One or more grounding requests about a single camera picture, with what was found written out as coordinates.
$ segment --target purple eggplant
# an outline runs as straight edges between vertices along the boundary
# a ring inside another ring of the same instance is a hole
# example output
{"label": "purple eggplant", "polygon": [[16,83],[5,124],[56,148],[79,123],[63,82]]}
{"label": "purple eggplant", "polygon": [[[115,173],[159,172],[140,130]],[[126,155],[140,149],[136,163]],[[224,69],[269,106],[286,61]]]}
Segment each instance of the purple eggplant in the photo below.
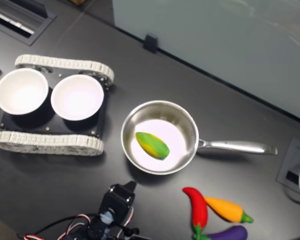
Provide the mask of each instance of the purple eggplant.
{"label": "purple eggplant", "polygon": [[207,235],[201,235],[200,240],[247,240],[248,232],[243,226],[233,226],[229,229]]}

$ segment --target stainless steel pan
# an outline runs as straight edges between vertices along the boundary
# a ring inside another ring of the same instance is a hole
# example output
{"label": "stainless steel pan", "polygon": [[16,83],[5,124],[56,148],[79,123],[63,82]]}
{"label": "stainless steel pan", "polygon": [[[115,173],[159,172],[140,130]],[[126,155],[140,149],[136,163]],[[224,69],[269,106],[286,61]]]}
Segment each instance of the stainless steel pan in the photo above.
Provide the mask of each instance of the stainless steel pan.
{"label": "stainless steel pan", "polygon": [[[136,132],[153,134],[170,149],[165,160],[149,156],[138,144]],[[166,175],[175,173],[195,156],[198,148],[216,148],[250,154],[276,155],[277,148],[250,141],[204,141],[190,114],[169,101],[149,101],[136,107],[125,119],[121,129],[121,144],[127,158],[140,170]]]}

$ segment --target pan handle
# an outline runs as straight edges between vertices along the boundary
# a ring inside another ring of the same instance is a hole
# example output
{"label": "pan handle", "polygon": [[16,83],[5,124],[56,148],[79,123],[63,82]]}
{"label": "pan handle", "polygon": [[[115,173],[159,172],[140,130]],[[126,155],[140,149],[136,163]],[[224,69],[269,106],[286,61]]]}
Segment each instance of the pan handle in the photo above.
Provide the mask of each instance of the pan handle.
{"label": "pan handle", "polygon": [[275,146],[266,145],[253,141],[204,141],[199,139],[200,148],[214,148],[231,150],[237,152],[244,152],[249,154],[264,154],[264,155],[277,155],[278,150]]}

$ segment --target dark tabletop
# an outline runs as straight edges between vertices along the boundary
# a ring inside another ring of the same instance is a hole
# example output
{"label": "dark tabletop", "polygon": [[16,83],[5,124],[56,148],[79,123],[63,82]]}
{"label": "dark tabletop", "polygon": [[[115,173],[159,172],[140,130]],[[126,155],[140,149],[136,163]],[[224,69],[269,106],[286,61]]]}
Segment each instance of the dark tabletop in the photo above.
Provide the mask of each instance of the dark tabletop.
{"label": "dark tabletop", "polygon": [[[300,123],[141,44],[61,1],[48,1],[57,18],[27,46],[0,32],[0,79],[21,54],[94,60],[115,72],[103,131],[105,153],[98,157],[18,154],[0,150],[0,219],[20,233],[55,220],[97,212],[112,184],[135,180],[135,215],[130,223],[153,240],[189,240],[191,203],[182,188],[238,203],[254,217],[249,240],[300,237],[300,205],[276,177]],[[148,175],[125,157],[120,130],[128,113],[151,100],[175,102],[192,115],[205,140],[249,140],[276,145],[277,156],[209,152],[197,154],[183,170]],[[0,122],[3,112],[0,110]],[[291,192],[300,200],[300,195]],[[209,209],[206,233],[231,226]],[[56,239],[59,225],[43,234]]]}

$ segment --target orange carrot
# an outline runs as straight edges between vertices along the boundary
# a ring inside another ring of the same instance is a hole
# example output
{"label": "orange carrot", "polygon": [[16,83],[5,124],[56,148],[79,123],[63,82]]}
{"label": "orange carrot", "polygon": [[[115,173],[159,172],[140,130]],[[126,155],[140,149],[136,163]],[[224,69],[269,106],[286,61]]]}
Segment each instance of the orange carrot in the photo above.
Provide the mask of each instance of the orange carrot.
{"label": "orange carrot", "polygon": [[238,204],[212,197],[204,197],[204,199],[210,208],[230,222],[250,224],[254,222],[254,219],[247,215]]}

